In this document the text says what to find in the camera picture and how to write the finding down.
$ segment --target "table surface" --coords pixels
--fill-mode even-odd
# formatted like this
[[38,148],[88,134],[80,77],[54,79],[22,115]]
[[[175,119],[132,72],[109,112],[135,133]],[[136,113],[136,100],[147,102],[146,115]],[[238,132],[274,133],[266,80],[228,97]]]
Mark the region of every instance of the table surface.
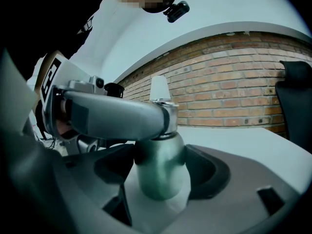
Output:
[[264,128],[178,127],[185,144],[209,147],[247,157],[265,165],[298,193],[312,180],[312,155]]

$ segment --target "brick wall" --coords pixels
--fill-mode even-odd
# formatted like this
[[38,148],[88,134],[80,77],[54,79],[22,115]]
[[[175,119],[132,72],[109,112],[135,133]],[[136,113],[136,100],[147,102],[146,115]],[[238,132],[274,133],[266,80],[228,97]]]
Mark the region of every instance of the brick wall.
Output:
[[148,101],[151,78],[167,78],[178,103],[179,125],[265,127],[283,135],[285,125],[275,83],[280,60],[312,65],[310,45],[287,36],[250,32],[204,38],[145,64],[120,82],[124,98]]

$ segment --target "black cap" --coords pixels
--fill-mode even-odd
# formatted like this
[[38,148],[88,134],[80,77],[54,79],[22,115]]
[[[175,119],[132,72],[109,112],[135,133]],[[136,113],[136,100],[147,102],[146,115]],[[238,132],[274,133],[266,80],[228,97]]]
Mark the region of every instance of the black cap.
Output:
[[166,9],[168,9],[175,0],[164,0],[164,2],[160,2],[157,4],[156,8],[143,8],[148,13],[159,13]]

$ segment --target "person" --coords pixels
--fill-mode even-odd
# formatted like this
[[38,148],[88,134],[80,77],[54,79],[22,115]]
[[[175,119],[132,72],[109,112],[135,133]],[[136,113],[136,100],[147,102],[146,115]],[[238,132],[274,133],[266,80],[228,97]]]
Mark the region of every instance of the person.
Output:
[[[118,0],[150,13],[169,8],[174,0]],[[22,76],[28,80],[37,61],[44,57],[35,92],[38,94],[56,54],[70,59],[92,31],[92,19],[102,0],[1,0],[4,46]],[[34,106],[38,126],[40,107]]]

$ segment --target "camera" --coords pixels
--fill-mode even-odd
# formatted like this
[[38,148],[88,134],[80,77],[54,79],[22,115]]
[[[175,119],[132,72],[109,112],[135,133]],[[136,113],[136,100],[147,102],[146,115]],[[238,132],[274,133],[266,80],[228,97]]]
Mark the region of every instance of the camera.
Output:
[[190,7],[187,2],[181,1],[178,4],[172,4],[169,9],[163,13],[165,16],[167,16],[168,22],[173,23],[189,11]]

